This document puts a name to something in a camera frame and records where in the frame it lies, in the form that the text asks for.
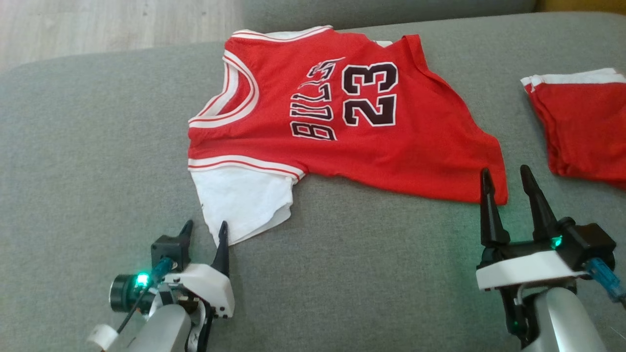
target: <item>white jersey trim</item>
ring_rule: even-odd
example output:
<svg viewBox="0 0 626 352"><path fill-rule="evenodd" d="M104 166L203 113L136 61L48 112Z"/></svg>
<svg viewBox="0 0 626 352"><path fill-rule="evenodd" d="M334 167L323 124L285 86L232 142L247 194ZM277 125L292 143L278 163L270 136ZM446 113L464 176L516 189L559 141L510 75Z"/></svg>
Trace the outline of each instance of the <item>white jersey trim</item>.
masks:
<svg viewBox="0 0 626 352"><path fill-rule="evenodd" d="M332 29L332 26L317 26L317 27L305 29L303 31L273 32L273 33L267 33L267 34L250 31L248 29L243 29L241 31L234 32L231 38L257 39L257 40L264 40L264 41L273 41L276 43L284 43L284 42L296 41L296 40L308 38L310 36L314 36L316 34L328 31L330 29Z"/></svg>
<svg viewBox="0 0 626 352"><path fill-rule="evenodd" d="M259 85L257 81L252 76L252 72L247 68L243 61L241 61L238 57L236 57L233 53L229 51L224 51L223 60L226 62L227 67L231 66L234 74L231 74L229 70L224 73L224 76L232 77L232 75L236 75L237 72L241 72L246 77L248 84L250 85L250 93L244 99L244 101L232 111L228 111L221 115L207 115L206 112L204 115L197 115L196 117L189 120L189 127L197 127L197 128L215 128L227 125L231 122L240 120L246 117L259 102ZM223 100L223 104L225 105L231 98L232 95L237 91L237 87L227 88L227 92L222 97L227 97L229 92L232 92L228 100ZM214 106L217 106L217 102L220 101L221 98L216 98L213 102Z"/></svg>
<svg viewBox="0 0 626 352"><path fill-rule="evenodd" d="M222 155L205 159L189 159L188 163L188 169L191 172L212 170L224 166L236 166L255 171L276 173L292 178L294 183L297 183L306 175L304 171L297 167L283 163L265 162L243 155Z"/></svg>
<svg viewBox="0 0 626 352"><path fill-rule="evenodd" d="M224 106L233 98L239 87L239 72L236 67L224 61L224 84L222 92L208 101L202 111L196 115L211 116L217 115Z"/></svg>

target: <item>black cable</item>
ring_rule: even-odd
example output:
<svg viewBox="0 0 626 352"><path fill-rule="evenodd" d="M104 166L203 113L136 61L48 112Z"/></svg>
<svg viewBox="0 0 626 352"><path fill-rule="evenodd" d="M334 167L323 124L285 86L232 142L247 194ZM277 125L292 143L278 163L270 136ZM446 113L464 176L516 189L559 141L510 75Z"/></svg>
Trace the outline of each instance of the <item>black cable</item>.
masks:
<svg viewBox="0 0 626 352"><path fill-rule="evenodd" d="M133 305L133 307L130 309L130 311L126 315L126 318L124 319L124 321L121 322L121 325L120 325L120 327L117 330L118 334L121 333L122 330L124 330L124 327L130 321L130 317L132 317L133 313L137 310L137 307L139 306L139 302L141 302L141 299L143 298L143 295L145 295L150 290L150 288L152 288L152 280L148 279L148 284L149 285L146 286L146 288L139 295L139 298L137 298L137 300L135 301L135 304Z"/></svg>

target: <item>couch cushion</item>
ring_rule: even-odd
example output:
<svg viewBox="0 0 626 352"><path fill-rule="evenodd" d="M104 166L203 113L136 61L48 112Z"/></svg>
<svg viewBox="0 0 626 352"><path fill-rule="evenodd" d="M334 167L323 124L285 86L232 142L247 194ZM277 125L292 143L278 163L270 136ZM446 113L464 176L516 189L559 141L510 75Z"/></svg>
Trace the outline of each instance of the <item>couch cushion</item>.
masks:
<svg viewBox="0 0 626 352"><path fill-rule="evenodd" d="M242 0L246 28L296 31L320 24L336 29L435 19L527 13L536 0Z"/></svg>
<svg viewBox="0 0 626 352"><path fill-rule="evenodd" d="M531 238L519 166L557 217L598 222L626 277L626 193L556 177L519 81L535 73L624 70L626 18L526 14L358 29L419 33L430 68L500 140L501 208L514 241ZM223 46L75 56L0 77L0 350L91 351L97 323L119 325L110 282L145 270L150 244L196 222L191 255L213 239L187 172L187 119L222 86ZM497 292L480 292L479 207L307 177L287 222L230 248L235 316L213 324L212 351L518 351ZM602 288L579 296L611 351L626 320ZM125 331L141 326L135 317Z"/></svg>

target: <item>wooden floor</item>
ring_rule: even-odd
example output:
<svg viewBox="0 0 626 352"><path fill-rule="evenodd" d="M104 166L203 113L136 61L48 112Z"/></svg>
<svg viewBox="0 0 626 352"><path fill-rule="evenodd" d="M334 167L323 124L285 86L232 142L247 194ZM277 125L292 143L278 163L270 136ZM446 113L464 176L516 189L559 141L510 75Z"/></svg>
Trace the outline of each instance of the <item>wooden floor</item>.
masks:
<svg viewBox="0 0 626 352"><path fill-rule="evenodd" d="M0 0L0 72L83 53L225 40L239 0Z"/></svg>

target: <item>white lining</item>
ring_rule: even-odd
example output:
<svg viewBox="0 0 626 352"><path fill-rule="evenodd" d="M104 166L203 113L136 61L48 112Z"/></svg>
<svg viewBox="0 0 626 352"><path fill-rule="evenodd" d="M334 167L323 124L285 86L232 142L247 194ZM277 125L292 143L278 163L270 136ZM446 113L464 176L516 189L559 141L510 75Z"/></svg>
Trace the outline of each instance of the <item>white lining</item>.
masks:
<svg viewBox="0 0 626 352"><path fill-rule="evenodd" d="M242 167L191 172L204 221L219 243L222 221L228 244L244 241L287 220L293 204L290 177Z"/></svg>
<svg viewBox="0 0 626 352"><path fill-rule="evenodd" d="M244 76L246 77L250 85L250 93L248 93L248 96L246 96L244 101L232 111L228 111L221 115L208 115L205 113L202 116L196 116L190 119L189 120L190 128L191 127L215 128L215 127L227 125L231 122L234 122L234 121L237 121L239 119L246 117L257 106L257 103L259 102L259 85L257 84L257 81L254 79L252 72L250 72L250 70L247 68L244 62L241 61L238 57L236 57L233 53L227 50L224 51L223 60L228 65L232 66L233 69L230 71L234 72L235 75L237 74L237 72L241 72L244 74Z"/></svg>
<svg viewBox="0 0 626 352"><path fill-rule="evenodd" d="M332 29L332 26L317 26L317 27L305 29L303 31L273 32L273 33L267 33L267 34L251 31L248 29L243 29L241 31L234 32L231 38L257 39L257 40L265 40L265 41L283 43L283 42L296 41L296 40L308 38L310 36L319 34L329 29Z"/></svg>
<svg viewBox="0 0 626 352"><path fill-rule="evenodd" d="M294 180L294 183L297 183L305 176L304 171L297 167L283 163L265 162L244 155L222 155L205 159L189 159L188 165L188 169L191 172L212 170L224 166L243 167L250 170L288 176Z"/></svg>
<svg viewBox="0 0 626 352"><path fill-rule="evenodd" d="M382 46L383 48L387 48L389 45L393 44L393 42L390 40L375 40L374 42Z"/></svg>

